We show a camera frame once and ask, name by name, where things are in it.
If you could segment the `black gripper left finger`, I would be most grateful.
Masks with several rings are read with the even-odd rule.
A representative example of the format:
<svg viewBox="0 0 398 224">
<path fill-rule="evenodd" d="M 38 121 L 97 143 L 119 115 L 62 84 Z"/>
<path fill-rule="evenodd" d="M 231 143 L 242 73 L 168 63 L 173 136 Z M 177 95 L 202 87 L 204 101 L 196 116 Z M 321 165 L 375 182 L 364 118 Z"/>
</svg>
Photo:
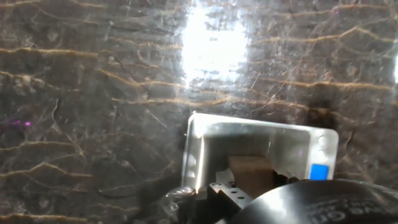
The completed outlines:
<svg viewBox="0 0 398 224">
<path fill-rule="evenodd" d="M 207 188 L 207 199 L 218 212 L 238 213 L 252 202 L 252 197 L 236 187 L 230 169 L 215 172 L 215 178 Z"/>
</svg>

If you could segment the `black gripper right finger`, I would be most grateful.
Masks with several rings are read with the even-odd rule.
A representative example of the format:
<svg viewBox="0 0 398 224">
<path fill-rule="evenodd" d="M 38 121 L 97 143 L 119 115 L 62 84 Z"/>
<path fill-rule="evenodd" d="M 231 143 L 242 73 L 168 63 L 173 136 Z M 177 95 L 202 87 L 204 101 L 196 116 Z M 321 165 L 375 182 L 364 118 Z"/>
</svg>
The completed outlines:
<svg viewBox="0 0 398 224">
<path fill-rule="evenodd" d="M 291 174 L 280 174 L 276 172 L 275 170 L 273 171 L 273 187 L 282 187 L 284 185 L 289 185 L 293 184 L 299 181 L 299 179 Z"/>
</svg>

